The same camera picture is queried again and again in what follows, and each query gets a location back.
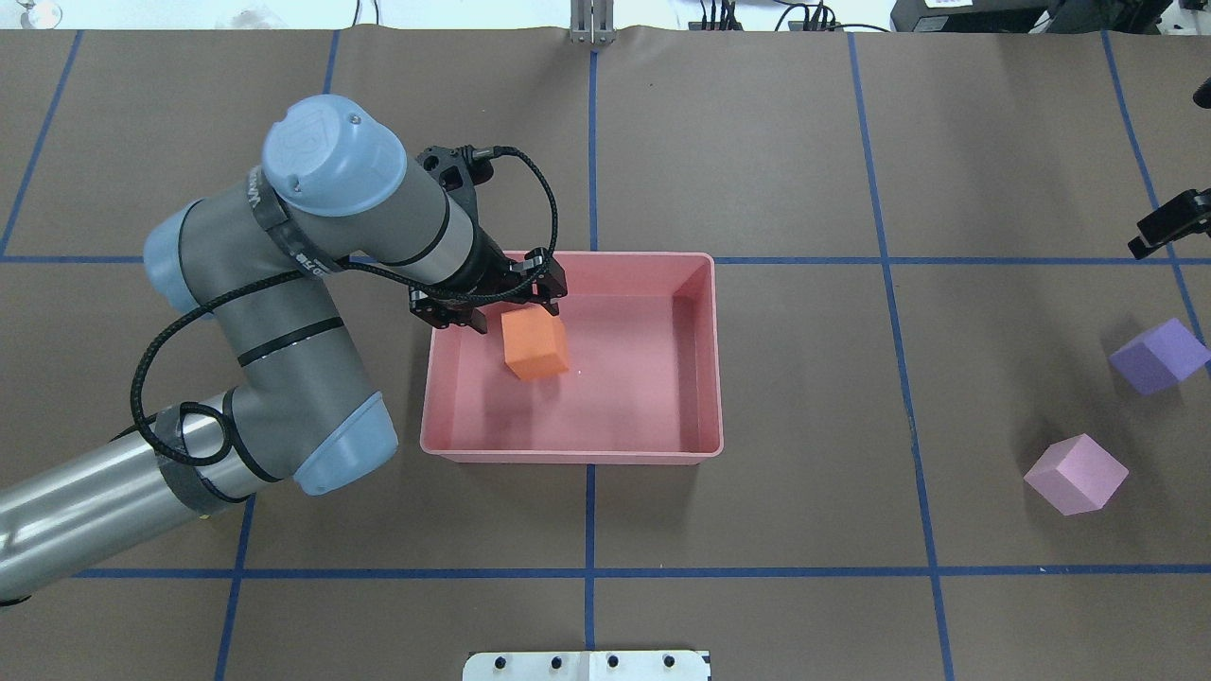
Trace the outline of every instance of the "electrical cable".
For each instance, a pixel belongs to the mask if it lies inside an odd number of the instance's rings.
[[[786,21],[787,15],[791,13],[796,7],[803,8],[803,32],[821,32],[830,30],[830,27],[834,25],[837,22],[837,12],[832,7],[825,5],[823,2],[784,2],[782,0],[774,0],[779,5],[785,5],[786,10],[782,16],[777,18],[777,24],[774,25],[774,30],[777,32],[782,28],[782,22]],[[865,25],[865,24],[846,24],[846,25]]]
[[[782,12],[782,16],[777,18],[777,24],[774,25],[775,33],[777,32],[777,29],[782,28],[782,22],[786,21],[786,15],[790,15],[792,11],[794,11],[796,7],[803,7],[803,23],[804,24],[808,23],[809,12],[811,12],[811,8],[804,5],[803,2],[796,2],[793,5],[790,5],[787,2],[779,2],[779,5],[787,5],[787,7]]]
[[[530,160],[530,158],[527,156],[521,149],[517,149],[516,147],[493,147],[492,151],[494,158],[513,156],[521,160],[523,164],[526,164],[526,166],[530,170],[530,172],[534,173],[534,177],[538,178],[539,184],[543,185],[543,191],[546,193],[546,199],[551,205],[551,242],[547,246],[547,251],[545,253],[547,257],[544,258],[543,263],[536,268],[534,268],[534,270],[526,279],[523,279],[521,284],[501,293],[471,294],[471,293],[463,293],[459,291],[447,291],[436,286],[421,284],[419,281],[414,281],[412,279],[408,279],[403,275],[396,274],[388,269],[367,265],[362,263],[348,262],[348,258],[345,261],[342,261],[342,267],[345,269],[365,271],[368,274],[381,276],[384,279],[389,279],[397,284],[411,286],[438,299],[461,301],[476,307],[487,305],[489,303],[504,302],[521,293],[522,291],[530,291],[532,287],[534,286],[534,282],[538,281],[539,277],[545,276],[546,273],[550,270],[551,257],[555,256],[555,247],[559,238],[559,210],[555,202],[555,191],[551,189],[551,184],[546,181],[546,177],[543,174],[543,171],[539,170],[538,165],[533,160]],[[151,446],[151,450],[154,450],[157,454],[172,459],[177,463],[191,467],[211,465],[219,463],[220,460],[226,458],[226,456],[231,452],[235,424],[231,422],[231,419],[225,417],[223,412],[211,406],[202,405],[199,402],[182,402],[180,413],[182,414],[193,413],[193,414],[205,416],[214,419],[219,424],[219,429],[223,433],[223,443],[219,446],[219,450],[213,454],[206,457],[191,456],[188,452],[183,452],[170,446],[167,442],[161,440],[155,434],[154,430],[151,430],[151,424],[155,422],[155,416],[149,417],[143,410],[143,387],[147,383],[148,372],[151,370],[151,364],[155,361],[156,355],[168,342],[168,339],[171,339],[183,328],[197,321],[206,314],[213,313],[216,309],[233,301],[243,298],[245,296],[251,296],[259,291],[264,291],[266,288],[271,288],[274,286],[279,286],[288,281],[294,281],[302,277],[303,273],[299,270],[291,270],[281,274],[275,274],[272,276],[266,276],[265,279],[253,281],[252,284],[241,286],[233,291],[228,291],[222,296],[212,298],[211,301],[207,301],[206,303],[202,303],[201,305],[194,308],[189,313],[182,315],[180,317],[177,319],[177,321],[165,327],[165,330],[161,331],[151,340],[147,350],[144,350],[143,356],[139,359],[139,364],[134,368],[134,376],[131,378],[130,407],[131,407],[131,419],[133,422],[133,425],[131,425],[121,434],[119,434],[116,437],[114,437],[114,440],[122,437],[124,435],[138,431],[138,434],[143,437],[143,440],[145,440],[147,443]]]
[[[874,24],[832,24],[828,28],[826,28],[825,30],[833,30],[833,29],[838,29],[838,28],[873,28],[874,30],[882,30],[883,33],[891,33],[890,30],[888,30],[888,29],[885,29],[885,28],[883,28],[880,25],[874,25]]]

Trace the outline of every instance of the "pink cube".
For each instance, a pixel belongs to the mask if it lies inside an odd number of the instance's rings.
[[[1048,447],[1026,481],[1060,513],[1098,510],[1127,476],[1127,469],[1089,435]]]

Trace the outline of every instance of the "blue joint cap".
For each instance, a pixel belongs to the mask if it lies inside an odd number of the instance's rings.
[[[339,95],[308,97],[265,137],[265,177],[289,205],[316,216],[368,211],[403,182],[408,156],[400,138]]]
[[[383,393],[374,393],[311,452],[294,481],[312,497],[325,494],[385,464],[398,446]]]
[[[197,307],[180,267],[180,229],[185,224],[185,216],[200,202],[201,199],[177,211],[153,229],[143,242],[143,269],[147,270],[151,286],[180,314]]]

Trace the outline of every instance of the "white mounting plate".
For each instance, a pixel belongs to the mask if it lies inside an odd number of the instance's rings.
[[[558,669],[552,666],[556,658]],[[501,669],[498,660],[504,660]],[[476,653],[463,665],[463,681],[711,681],[710,660],[706,651]]]

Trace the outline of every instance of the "plastic tray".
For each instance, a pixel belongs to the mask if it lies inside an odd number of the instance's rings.
[[[511,253],[517,257],[520,253]],[[464,463],[694,464],[723,451],[714,261],[559,252],[572,370],[518,380],[500,314],[435,331],[420,446]]]

